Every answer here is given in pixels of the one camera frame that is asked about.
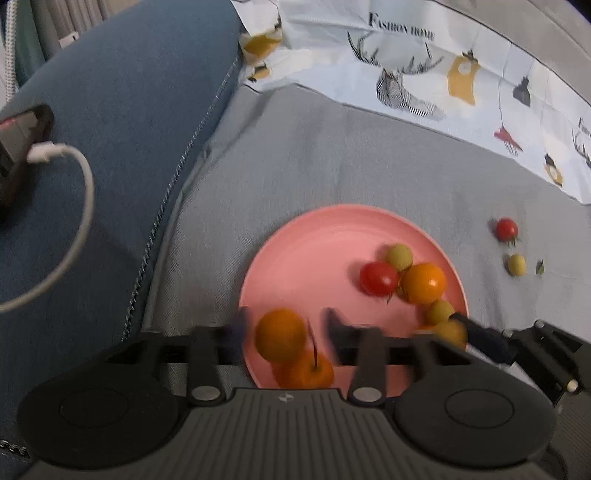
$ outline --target yellow cherry tomato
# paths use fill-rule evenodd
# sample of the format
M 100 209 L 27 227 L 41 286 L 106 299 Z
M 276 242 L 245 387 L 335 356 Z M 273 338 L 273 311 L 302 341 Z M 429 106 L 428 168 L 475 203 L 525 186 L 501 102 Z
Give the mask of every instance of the yellow cherry tomato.
M 429 325 L 439 325 L 449 320 L 449 317 L 456 312 L 451 303 L 445 300 L 436 300 L 427 310 L 425 319 Z
M 447 340 L 452 345 L 461 349 L 466 348 L 468 332 L 462 322 L 453 319 L 449 320 L 449 322 L 442 322 L 433 328 L 433 333 L 438 337 Z

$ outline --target charging cable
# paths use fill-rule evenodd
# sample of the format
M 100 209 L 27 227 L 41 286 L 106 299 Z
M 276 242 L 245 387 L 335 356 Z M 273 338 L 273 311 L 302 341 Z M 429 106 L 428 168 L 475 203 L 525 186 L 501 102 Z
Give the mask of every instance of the charging cable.
M 74 241 L 70 249 L 61 260 L 59 265 L 43 280 L 28 292 L 19 297 L 0 304 L 0 314 L 10 312 L 11 310 L 22 307 L 29 303 L 39 295 L 49 290 L 60 278 L 64 276 L 66 271 L 72 266 L 76 258 L 80 254 L 86 238 L 88 237 L 88 230 L 92 221 L 92 214 L 95 208 L 95 184 L 92 179 L 92 172 L 86 157 L 77 148 L 65 144 L 53 144 L 52 142 L 38 143 L 31 147 L 27 155 L 27 162 L 34 163 L 49 163 L 52 157 L 62 157 L 71 155 L 80 164 L 82 174 L 84 175 L 84 208 L 82 210 L 82 220 L 78 227 L 78 232 L 74 237 Z

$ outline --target orange cherry tomato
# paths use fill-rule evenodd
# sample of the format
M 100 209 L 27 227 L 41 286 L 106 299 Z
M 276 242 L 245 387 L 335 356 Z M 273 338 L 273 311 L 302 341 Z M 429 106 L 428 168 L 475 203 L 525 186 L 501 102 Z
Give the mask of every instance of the orange cherry tomato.
M 402 277 L 401 287 L 409 303 L 433 303 L 446 289 L 445 274 L 433 263 L 413 265 Z
M 318 352 L 314 365 L 314 351 L 306 350 L 293 363 L 274 364 L 273 376 L 281 388 L 288 390 L 330 388 L 335 372 L 328 357 Z

